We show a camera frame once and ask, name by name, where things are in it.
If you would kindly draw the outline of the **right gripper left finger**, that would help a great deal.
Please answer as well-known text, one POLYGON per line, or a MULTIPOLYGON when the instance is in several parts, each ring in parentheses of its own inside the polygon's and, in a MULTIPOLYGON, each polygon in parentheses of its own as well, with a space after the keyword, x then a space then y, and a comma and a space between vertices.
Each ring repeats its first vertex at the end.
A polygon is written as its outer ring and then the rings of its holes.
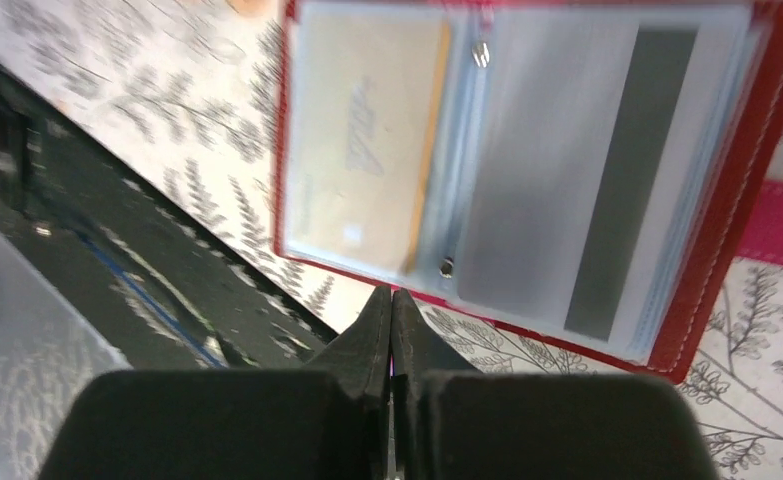
POLYGON ((43 479, 382 479, 392 292, 288 369, 117 370, 78 395, 43 479))

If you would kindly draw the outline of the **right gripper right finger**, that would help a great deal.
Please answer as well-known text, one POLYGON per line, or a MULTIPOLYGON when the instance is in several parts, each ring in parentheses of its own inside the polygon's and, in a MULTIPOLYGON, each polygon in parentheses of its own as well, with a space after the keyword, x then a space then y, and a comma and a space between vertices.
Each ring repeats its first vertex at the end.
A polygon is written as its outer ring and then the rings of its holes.
POLYGON ((487 374, 392 300, 396 460, 408 479, 713 479, 696 420, 667 381, 487 374))

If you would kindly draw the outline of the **red leather card holder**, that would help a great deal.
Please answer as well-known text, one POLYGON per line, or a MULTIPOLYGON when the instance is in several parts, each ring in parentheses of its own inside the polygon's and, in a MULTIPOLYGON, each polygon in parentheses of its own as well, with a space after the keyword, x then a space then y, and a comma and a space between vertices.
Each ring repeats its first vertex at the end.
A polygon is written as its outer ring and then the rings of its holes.
POLYGON ((274 251, 287 259, 410 293, 429 303, 482 319, 487 325, 589 356, 633 372, 682 380, 695 356, 714 299, 734 256, 766 169, 783 130, 783 1, 289 1, 282 19, 283 50, 276 134, 274 251), (451 25, 447 70, 425 182, 417 238, 403 271, 364 275, 292 252, 285 243, 291 83, 297 29, 312 5, 437 10, 451 25), (466 230, 478 168, 482 113, 487 99, 490 40, 497 14, 539 7, 747 7, 750 23, 737 85, 703 178, 664 310, 648 342, 617 350, 564 331, 528 329, 467 310, 457 302, 456 253, 466 230))

